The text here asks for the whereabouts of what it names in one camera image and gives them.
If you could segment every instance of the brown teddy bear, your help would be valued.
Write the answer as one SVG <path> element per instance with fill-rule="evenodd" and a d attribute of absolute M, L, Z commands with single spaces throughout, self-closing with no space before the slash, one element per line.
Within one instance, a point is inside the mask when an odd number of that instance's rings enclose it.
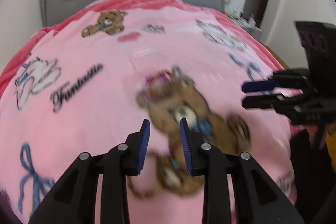
<path fill-rule="evenodd" d="M 206 142 L 231 155 L 238 155 L 250 148 L 249 129 L 239 116 L 232 116 L 225 122 L 222 117 L 211 112 L 206 100 L 195 88 L 194 82 L 179 69 L 173 69 L 170 81 L 163 88 L 164 93 L 160 99 L 151 100 L 148 91 L 142 91 L 137 96 L 137 103 L 139 107 L 148 111 L 154 127 L 168 136 L 170 156 L 151 154 L 156 157 L 160 187 L 180 196 L 190 195 L 202 187 L 204 178 L 190 177 L 185 169 L 179 136 L 181 118 L 187 119 L 192 131 L 202 133 Z M 141 195 L 132 187 L 131 190 L 142 198 L 154 195 Z"/>
<path fill-rule="evenodd" d="M 123 20 L 125 15 L 127 15 L 126 12 L 119 10 L 102 12 L 97 19 L 98 23 L 93 26 L 87 26 L 82 31 L 82 36 L 87 37 L 99 31 L 106 32 L 109 35 L 120 33 L 124 30 Z"/>

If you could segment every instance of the blanket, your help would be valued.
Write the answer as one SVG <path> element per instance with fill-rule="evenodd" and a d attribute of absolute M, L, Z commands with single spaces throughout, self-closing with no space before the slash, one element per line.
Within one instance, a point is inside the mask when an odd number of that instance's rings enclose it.
<path fill-rule="evenodd" d="M 281 68 L 218 11 L 180 0 L 94 2 L 36 33 L 0 76 L 1 193 L 27 223 L 81 152 L 108 152 L 147 118 L 144 170 L 128 179 L 132 224 L 200 223 L 204 179 L 186 173 L 179 139 L 186 117 L 223 152 L 250 152 L 294 202 L 288 119 L 241 106 L 243 82 Z"/>

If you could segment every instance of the silver screw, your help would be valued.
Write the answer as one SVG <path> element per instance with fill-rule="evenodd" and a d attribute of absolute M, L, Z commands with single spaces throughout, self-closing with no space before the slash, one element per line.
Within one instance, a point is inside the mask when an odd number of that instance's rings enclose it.
<path fill-rule="evenodd" d="M 202 143 L 201 148 L 203 150 L 210 150 L 212 148 L 210 143 Z"/>
<path fill-rule="evenodd" d="M 301 108 L 299 106 L 294 106 L 294 109 L 296 110 L 296 112 L 301 112 Z"/>
<path fill-rule="evenodd" d="M 79 155 L 79 159 L 80 160 L 87 160 L 88 158 L 89 158 L 89 153 L 87 153 L 87 152 L 84 152 L 84 153 L 81 153 L 80 155 Z"/>
<path fill-rule="evenodd" d="M 240 154 L 240 157 L 243 159 L 243 160 L 249 160 L 251 158 L 251 155 L 247 152 L 243 152 Z"/>
<path fill-rule="evenodd" d="M 128 145 L 126 143 L 122 143 L 118 145 L 118 150 L 125 151 L 128 148 Z"/>

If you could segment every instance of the yellow object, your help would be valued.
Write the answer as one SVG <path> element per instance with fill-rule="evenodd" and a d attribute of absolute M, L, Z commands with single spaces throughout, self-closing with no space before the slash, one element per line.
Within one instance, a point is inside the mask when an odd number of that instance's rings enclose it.
<path fill-rule="evenodd" d="M 331 158 L 331 164 L 336 170 L 336 123 L 327 126 L 327 136 L 325 143 L 327 144 L 328 153 Z"/>

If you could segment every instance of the white dog print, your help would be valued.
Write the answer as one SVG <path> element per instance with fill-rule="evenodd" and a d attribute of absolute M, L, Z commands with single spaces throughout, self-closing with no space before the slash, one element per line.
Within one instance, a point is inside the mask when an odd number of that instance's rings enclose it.
<path fill-rule="evenodd" d="M 228 35 L 222 27 L 211 23 L 205 23 L 196 20 L 197 25 L 203 29 L 203 35 L 212 42 L 225 45 L 229 48 L 244 52 L 247 48 L 246 44 L 235 35 Z"/>
<path fill-rule="evenodd" d="M 57 60 L 41 60 L 38 57 L 23 64 L 25 70 L 15 80 L 17 108 L 22 110 L 30 94 L 36 95 L 56 82 L 61 69 L 56 67 Z"/>

